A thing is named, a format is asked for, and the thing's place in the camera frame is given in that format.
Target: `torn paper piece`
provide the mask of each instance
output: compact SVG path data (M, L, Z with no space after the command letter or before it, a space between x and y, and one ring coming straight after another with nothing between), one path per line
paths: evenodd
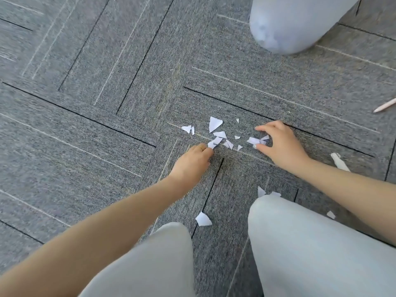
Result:
M223 139L226 139L227 136L225 135L224 131L220 131L220 132L213 132L213 135L216 137L222 137Z
M208 144L207 144L207 146L209 147L209 148L214 148L215 146L217 146L218 144L220 144L221 143L221 141L222 141L222 137L216 137L214 140L212 140L212 141L210 141Z
M341 159L341 156L338 153L332 153L330 154L330 156L334 160L334 164L337 166L337 168L350 172L347 165L344 163L344 161Z
M332 218L333 220L335 219L335 214L333 214L332 211L329 211L326 215L327 215L328 217Z
M266 192L265 192L265 190L263 190L262 188L260 188L258 186L257 187L257 194L259 195L259 198L260 198L260 197L263 197L266 194Z
M232 150L234 148L234 144L231 143L229 140L225 140L225 142L228 144L228 147Z
M214 117L210 117L209 133L211 133L213 130L218 128L221 124L223 124L223 120L219 120L219 119L216 119Z
M277 193L277 192L271 192L271 194L270 195L273 195L273 196L276 196L276 197L280 197L280 196L282 196L282 194L280 194L280 193Z
M190 133L191 130L191 125L189 126L182 126L181 129L183 129L185 132Z
M260 144L260 140L259 140L259 139L256 139L255 137L250 137L250 138L247 140L247 142L248 142L248 143L251 143L251 144L253 144L253 145L255 145L255 144Z
M198 226L211 226L212 224L212 221L209 219L209 217L202 212L200 212L195 219L198 223Z

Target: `pant leg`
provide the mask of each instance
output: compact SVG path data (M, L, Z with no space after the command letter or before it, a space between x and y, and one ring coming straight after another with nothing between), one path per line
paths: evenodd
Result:
M80 297L195 297L192 241L169 223L97 274Z
M396 296L396 249L276 196L250 208L265 297Z

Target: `hand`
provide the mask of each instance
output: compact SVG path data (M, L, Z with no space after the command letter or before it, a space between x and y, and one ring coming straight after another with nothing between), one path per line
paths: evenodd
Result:
M213 150L206 144L192 146L176 161L168 177L189 191L198 184L210 166L209 159L212 155Z
M265 131L272 137L272 147L256 144L256 149L269 156L280 168L295 174L310 159L293 130L282 121L269 122L255 129Z

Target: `forearm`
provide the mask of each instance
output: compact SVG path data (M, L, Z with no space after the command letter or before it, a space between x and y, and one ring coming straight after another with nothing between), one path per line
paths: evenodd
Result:
M396 185L313 159L291 171L396 243Z
M186 189L166 178L93 214L3 275L0 295L77 296L186 193Z

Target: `gray carpet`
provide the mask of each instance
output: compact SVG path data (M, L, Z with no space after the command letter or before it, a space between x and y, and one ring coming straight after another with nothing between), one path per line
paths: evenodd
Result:
M190 230L199 296L261 296L247 235L257 186L384 240L245 141L282 119L310 156L396 183L396 3L362 0L309 50L249 31L252 0L0 0L0 272L70 225L164 178L210 116L240 135L143 235ZM194 125L191 136L181 130ZM204 211L212 227L194 220Z

